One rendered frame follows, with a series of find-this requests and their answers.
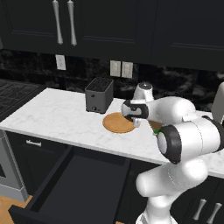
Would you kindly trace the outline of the brown meat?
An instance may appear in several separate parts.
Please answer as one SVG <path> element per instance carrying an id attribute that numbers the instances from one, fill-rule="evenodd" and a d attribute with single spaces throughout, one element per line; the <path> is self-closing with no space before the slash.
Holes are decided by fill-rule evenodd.
<path id="1" fill-rule="evenodd" d="M 152 127 L 152 129 L 153 129 L 154 131 L 158 131 L 158 130 L 160 130 L 161 127 L 162 127 L 162 124 L 159 123 L 159 122 L 149 121 L 149 124 L 150 124 L 150 126 Z"/>

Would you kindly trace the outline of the round wooden cutting board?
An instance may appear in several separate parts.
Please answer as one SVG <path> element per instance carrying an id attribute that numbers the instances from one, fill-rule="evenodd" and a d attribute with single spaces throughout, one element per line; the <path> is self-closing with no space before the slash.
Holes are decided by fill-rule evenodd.
<path id="1" fill-rule="evenodd" d="M 135 128 L 133 122 L 124 118 L 121 112 L 106 115 L 102 125 L 106 130 L 118 134 L 131 132 Z"/>

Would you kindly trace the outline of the black open drawer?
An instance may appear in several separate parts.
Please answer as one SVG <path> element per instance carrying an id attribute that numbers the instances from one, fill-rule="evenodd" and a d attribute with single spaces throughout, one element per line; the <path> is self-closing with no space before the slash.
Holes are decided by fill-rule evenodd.
<path id="1" fill-rule="evenodd" d="M 129 166 L 126 157 L 70 146 L 10 216 L 15 224 L 115 224 Z"/>

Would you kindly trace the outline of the dark grey toaster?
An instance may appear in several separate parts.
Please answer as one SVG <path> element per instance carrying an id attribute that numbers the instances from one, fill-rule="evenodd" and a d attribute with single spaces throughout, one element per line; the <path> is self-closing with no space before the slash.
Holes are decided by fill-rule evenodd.
<path id="1" fill-rule="evenodd" d="M 85 88 L 86 111 L 105 114 L 114 97 L 114 81 L 96 77 Z"/>

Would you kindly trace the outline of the grey countertop appliance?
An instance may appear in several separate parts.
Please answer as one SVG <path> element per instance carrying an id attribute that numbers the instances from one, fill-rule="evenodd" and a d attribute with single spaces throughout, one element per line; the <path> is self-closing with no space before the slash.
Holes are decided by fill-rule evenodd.
<path id="1" fill-rule="evenodd" d="M 219 85 L 211 108 L 213 119 L 217 123 L 224 122 L 224 81 Z"/>

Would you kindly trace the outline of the black lower cupboard door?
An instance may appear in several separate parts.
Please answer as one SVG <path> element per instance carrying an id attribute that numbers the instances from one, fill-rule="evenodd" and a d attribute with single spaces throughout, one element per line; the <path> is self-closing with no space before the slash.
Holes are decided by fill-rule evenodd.
<path id="1" fill-rule="evenodd" d="M 215 215 L 215 218 L 213 220 L 213 224 L 224 224 L 224 179 L 221 178 L 220 182 L 218 184 L 217 189 L 215 190 L 215 193 L 212 197 L 210 207 L 207 210 L 208 217 L 206 218 L 206 221 L 211 216 L 215 203 L 220 202 L 222 204 L 222 207 L 218 211 L 218 213 Z"/>
<path id="2" fill-rule="evenodd" d="M 182 224 L 186 217 L 189 206 L 193 203 L 197 194 L 204 189 L 204 186 L 204 184 L 201 184 L 183 192 L 172 203 L 171 216 L 178 224 Z"/>

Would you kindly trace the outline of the black cupboard door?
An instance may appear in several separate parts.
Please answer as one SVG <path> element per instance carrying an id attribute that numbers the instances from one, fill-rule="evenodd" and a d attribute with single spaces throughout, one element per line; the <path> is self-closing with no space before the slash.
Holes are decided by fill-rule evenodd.
<path id="1" fill-rule="evenodd" d="M 74 57 L 148 64 L 158 0 L 72 0 L 77 45 L 71 45 L 68 8 L 68 49 Z"/>
<path id="2" fill-rule="evenodd" d="M 0 0 L 0 39 L 3 49 L 67 54 L 65 1 L 58 2 L 62 45 L 57 40 L 53 0 Z"/>
<path id="3" fill-rule="evenodd" d="M 224 71 L 224 0 L 158 0 L 151 62 Z"/>
<path id="4" fill-rule="evenodd" d="M 193 203 L 197 194 L 204 189 L 204 186 L 204 184 L 201 184 L 183 192 L 172 203 L 171 216 L 178 224 L 182 224 L 186 217 L 189 206 Z"/>
<path id="5" fill-rule="evenodd" d="M 218 211 L 218 213 L 215 215 L 215 218 L 213 220 L 213 224 L 224 224 L 224 179 L 221 178 L 220 182 L 218 184 L 217 189 L 215 190 L 215 193 L 212 197 L 210 207 L 207 210 L 208 217 L 206 218 L 206 221 L 211 216 L 215 203 L 220 202 L 222 204 L 222 207 Z"/>

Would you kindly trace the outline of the black upper cupboard door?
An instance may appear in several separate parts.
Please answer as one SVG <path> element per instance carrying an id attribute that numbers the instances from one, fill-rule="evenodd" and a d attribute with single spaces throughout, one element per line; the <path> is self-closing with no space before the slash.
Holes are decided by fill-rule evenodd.
<path id="1" fill-rule="evenodd" d="M 67 54 L 65 1 L 58 2 L 62 45 L 57 40 L 53 0 L 0 0 L 0 39 L 3 49 Z"/>
<path id="2" fill-rule="evenodd" d="M 68 49 L 74 57 L 148 64 L 158 0 L 72 0 L 77 45 L 71 45 L 68 8 Z"/>
<path id="3" fill-rule="evenodd" d="M 224 0 L 158 0 L 151 62 L 224 71 Z"/>

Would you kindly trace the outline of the black hob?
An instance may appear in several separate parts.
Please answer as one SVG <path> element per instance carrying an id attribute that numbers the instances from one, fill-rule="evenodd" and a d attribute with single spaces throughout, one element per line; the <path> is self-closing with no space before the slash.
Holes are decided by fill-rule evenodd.
<path id="1" fill-rule="evenodd" d="M 0 79 L 0 122 L 45 89 L 43 85 Z"/>

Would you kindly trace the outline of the grey oven front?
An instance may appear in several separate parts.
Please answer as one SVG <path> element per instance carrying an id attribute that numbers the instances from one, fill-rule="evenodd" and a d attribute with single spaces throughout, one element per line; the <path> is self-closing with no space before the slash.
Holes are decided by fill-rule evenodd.
<path id="1" fill-rule="evenodd" d="M 6 132 L 0 129 L 0 196 L 26 202 L 25 189 Z"/>

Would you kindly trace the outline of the white wall socket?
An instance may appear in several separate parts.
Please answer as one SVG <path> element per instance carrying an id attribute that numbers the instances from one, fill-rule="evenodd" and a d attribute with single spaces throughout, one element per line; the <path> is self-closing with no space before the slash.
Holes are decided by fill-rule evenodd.
<path id="1" fill-rule="evenodd" d="M 110 75 L 113 77 L 119 77 L 121 75 L 121 62 L 111 60 L 110 61 Z"/>
<path id="2" fill-rule="evenodd" d="M 122 63 L 122 77 L 131 79 L 133 75 L 133 63 L 123 62 Z"/>
<path id="3" fill-rule="evenodd" d="M 66 60 L 64 55 L 56 55 L 56 65 L 58 70 L 66 71 Z"/>

